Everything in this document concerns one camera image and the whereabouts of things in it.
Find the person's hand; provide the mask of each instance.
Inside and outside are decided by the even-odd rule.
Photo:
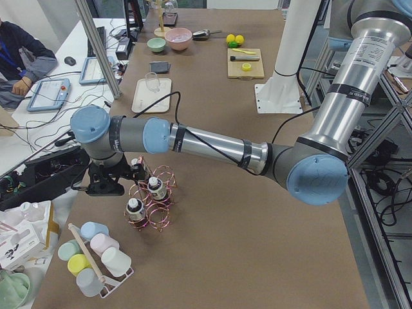
[[[13,85],[12,93],[16,95],[26,95],[32,86],[32,80],[23,76],[21,80]]]

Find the white pillar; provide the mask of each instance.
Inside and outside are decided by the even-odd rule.
[[[320,4],[321,0],[291,0],[273,75],[266,84],[255,85],[258,113],[302,112],[295,74]]]

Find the tablet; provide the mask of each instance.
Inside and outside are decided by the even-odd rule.
[[[28,111],[59,109],[69,94],[69,79],[40,80],[30,99]]]
[[[115,60],[112,56],[108,56],[108,61],[112,67]],[[106,79],[103,76],[103,72],[100,69],[100,64],[96,57],[88,57],[84,60],[82,73],[80,74],[80,85],[94,85],[103,84]]]

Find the computer mouse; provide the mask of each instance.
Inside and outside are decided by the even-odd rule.
[[[67,56],[66,58],[64,58],[64,63],[68,64],[69,66],[74,66],[76,64],[76,59]]]

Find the blue jacket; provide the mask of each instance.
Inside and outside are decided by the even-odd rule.
[[[5,44],[16,65],[22,70],[27,70],[24,76],[27,76],[33,82],[43,78],[46,73],[57,65],[54,53],[16,24],[3,21],[0,25],[0,40]],[[31,60],[28,68],[26,68],[21,58],[23,49],[28,50],[34,56],[32,59],[30,59],[30,56],[28,57]],[[5,51],[1,49],[0,53],[5,54]],[[2,57],[0,57],[0,72],[7,80],[21,79],[19,70]]]

